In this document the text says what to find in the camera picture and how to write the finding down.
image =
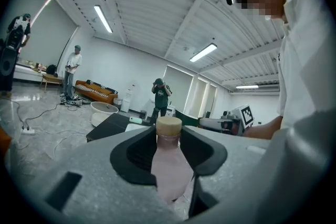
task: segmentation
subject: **black table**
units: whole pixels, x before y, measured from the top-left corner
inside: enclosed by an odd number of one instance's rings
[[[123,133],[129,123],[129,117],[114,113],[87,134],[87,142]]]

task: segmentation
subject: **cap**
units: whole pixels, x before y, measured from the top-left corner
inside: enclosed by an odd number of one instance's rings
[[[155,84],[156,84],[156,85],[163,85],[164,83],[163,83],[163,80],[162,80],[162,79],[156,79],[156,80],[155,80]]]

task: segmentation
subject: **cable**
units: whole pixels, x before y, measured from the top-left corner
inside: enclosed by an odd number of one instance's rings
[[[55,110],[55,109],[57,108],[58,105],[59,105],[59,104],[57,104],[53,109],[48,109],[48,110],[42,112],[42,113],[41,113],[39,116],[37,116],[37,117],[26,119],[25,122],[26,122],[26,124],[27,124],[27,126],[28,126],[27,129],[29,130],[29,124],[27,123],[28,120],[34,120],[34,119],[37,119],[37,118],[41,117],[44,113],[46,113],[46,112],[48,112],[48,111]]]
[[[26,148],[27,146],[29,146],[29,143],[28,143],[27,145],[25,145],[24,147],[18,148],[17,150],[18,150],[18,151],[21,151],[21,150],[23,150],[24,148]]]
[[[66,97],[61,97],[61,103],[66,106],[68,108],[69,111],[77,111],[78,110],[78,106],[74,105],[74,104],[68,104],[67,102],[67,98]]]
[[[57,132],[57,133],[50,133],[50,132],[47,132],[47,131],[43,130],[43,129],[40,128],[40,127],[32,127],[32,128],[34,128],[34,129],[40,129],[40,130],[42,130],[43,132],[45,132],[45,133],[47,133],[47,134],[59,134],[59,133],[70,132],[70,131],[72,131],[72,132],[77,132],[77,133],[81,133],[80,131],[77,131],[77,130],[63,130],[63,131],[59,131],[59,132]]]
[[[183,194],[183,197],[184,197],[184,199],[187,200],[187,202],[190,202],[189,199],[187,199],[187,197],[185,196],[185,194]]]
[[[20,114],[19,114],[20,104],[19,104],[18,102],[16,102],[16,101],[13,101],[13,100],[11,100],[11,99],[8,99],[8,98],[2,98],[2,99],[4,99],[4,100],[8,100],[8,101],[10,101],[10,102],[12,102],[12,103],[16,103],[16,104],[18,104],[18,107],[17,107],[17,109],[16,109],[16,113],[17,113],[17,116],[19,117],[20,121],[21,121],[22,124],[23,124],[23,126],[22,126],[22,129],[23,129],[23,128],[25,127],[25,123],[24,123],[24,121],[21,119]]]
[[[58,147],[58,145],[65,139],[69,138],[69,137],[72,137],[72,136],[83,136],[83,137],[86,137],[86,135],[80,135],[80,134],[72,134],[70,136],[67,136],[67,137],[64,137],[61,141],[59,141],[59,143],[55,146],[54,148],[54,161],[56,161],[56,156],[55,156],[55,150],[56,148]]]

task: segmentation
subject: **power strip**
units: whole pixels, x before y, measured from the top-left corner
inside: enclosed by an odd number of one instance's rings
[[[35,134],[35,130],[30,128],[29,130],[27,130],[27,128],[21,129],[21,133],[22,134],[27,134],[27,135],[34,135]]]

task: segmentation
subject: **man in white shirt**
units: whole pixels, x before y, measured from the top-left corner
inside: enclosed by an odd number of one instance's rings
[[[80,46],[75,46],[75,52],[71,53],[65,66],[66,72],[64,77],[64,88],[61,97],[72,96],[73,75],[77,68],[82,64],[82,55],[80,55]]]
[[[271,139],[278,129],[292,127],[295,122],[310,116],[322,107],[319,104],[322,102],[323,92],[315,90],[312,94],[312,85],[318,82],[312,82],[312,75],[307,75],[305,70],[309,68],[316,73],[316,69],[319,69],[320,76],[323,76],[320,64],[327,68],[333,66],[330,60],[327,64],[323,62],[327,58],[327,51],[334,52],[334,20],[324,0],[236,0],[236,2],[241,3],[242,8],[259,9],[259,14],[270,16],[272,19],[279,18],[284,22],[285,38],[278,56],[279,116],[266,125],[251,127],[245,132],[245,136],[248,137]],[[311,68],[311,62],[315,62],[314,68]]]

